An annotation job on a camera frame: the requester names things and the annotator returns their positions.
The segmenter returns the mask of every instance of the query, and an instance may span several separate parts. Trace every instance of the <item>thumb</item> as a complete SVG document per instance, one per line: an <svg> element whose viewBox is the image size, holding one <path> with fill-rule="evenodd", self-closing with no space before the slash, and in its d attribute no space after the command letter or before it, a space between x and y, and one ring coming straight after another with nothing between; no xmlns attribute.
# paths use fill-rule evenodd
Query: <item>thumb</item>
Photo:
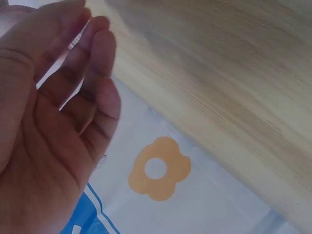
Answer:
<svg viewBox="0 0 312 234"><path fill-rule="evenodd" d="M67 0L44 6L0 38L0 157L12 150L33 84L34 64L84 5L85 0Z"/></svg>

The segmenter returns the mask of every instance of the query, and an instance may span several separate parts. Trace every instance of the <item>palm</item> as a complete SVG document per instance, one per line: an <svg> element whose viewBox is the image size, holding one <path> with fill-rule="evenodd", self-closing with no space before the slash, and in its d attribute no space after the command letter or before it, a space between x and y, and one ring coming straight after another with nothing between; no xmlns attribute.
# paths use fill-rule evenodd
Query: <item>palm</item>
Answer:
<svg viewBox="0 0 312 234"><path fill-rule="evenodd" d="M60 230L115 131L120 99L105 77L110 76L116 44L106 18L91 19L60 69L40 89L35 86L88 14L83 12L56 38L29 73L33 84L13 149L0 158L0 200L5 201L0 226L3 222L17 230L27 226L29 232ZM81 90L59 111L85 74Z"/></svg>

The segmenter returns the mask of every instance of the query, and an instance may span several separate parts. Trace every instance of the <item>circular hole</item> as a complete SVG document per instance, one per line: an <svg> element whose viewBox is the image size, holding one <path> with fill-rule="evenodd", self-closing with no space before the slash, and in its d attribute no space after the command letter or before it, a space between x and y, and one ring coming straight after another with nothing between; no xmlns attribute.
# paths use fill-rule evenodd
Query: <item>circular hole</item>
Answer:
<svg viewBox="0 0 312 234"><path fill-rule="evenodd" d="M160 158L151 158L145 164L145 173L151 179L160 179L162 178L167 172L167 165L166 163L161 160Z"/></svg>

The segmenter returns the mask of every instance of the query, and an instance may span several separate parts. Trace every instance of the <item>wooden surface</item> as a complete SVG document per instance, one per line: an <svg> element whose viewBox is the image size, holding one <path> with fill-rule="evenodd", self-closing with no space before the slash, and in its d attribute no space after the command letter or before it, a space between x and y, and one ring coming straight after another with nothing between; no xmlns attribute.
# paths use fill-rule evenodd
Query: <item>wooden surface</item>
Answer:
<svg viewBox="0 0 312 234"><path fill-rule="evenodd" d="M89 0L114 74L312 233L310 0Z"/></svg>

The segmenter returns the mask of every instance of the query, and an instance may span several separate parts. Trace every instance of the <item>blue printed design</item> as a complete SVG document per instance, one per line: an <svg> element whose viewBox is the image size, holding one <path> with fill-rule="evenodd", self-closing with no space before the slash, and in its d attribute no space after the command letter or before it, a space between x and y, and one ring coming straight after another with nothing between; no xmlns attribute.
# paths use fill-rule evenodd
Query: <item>blue printed design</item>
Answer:
<svg viewBox="0 0 312 234"><path fill-rule="evenodd" d="M109 234L97 218L96 208L85 193L81 196L73 216L60 234L71 234L74 225L81 227L81 234Z"/></svg>

